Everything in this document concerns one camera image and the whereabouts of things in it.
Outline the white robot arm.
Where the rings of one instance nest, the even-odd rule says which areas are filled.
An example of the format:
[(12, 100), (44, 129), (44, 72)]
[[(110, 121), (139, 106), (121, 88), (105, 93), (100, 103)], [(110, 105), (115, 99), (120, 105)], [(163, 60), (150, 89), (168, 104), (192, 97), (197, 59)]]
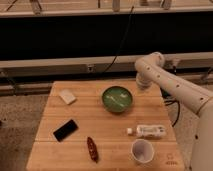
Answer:
[(213, 91), (165, 71), (164, 63), (165, 57), (159, 52), (138, 58), (136, 83), (146, 89), (154, 82), (199, 117), (191, 171), (213, 171)]

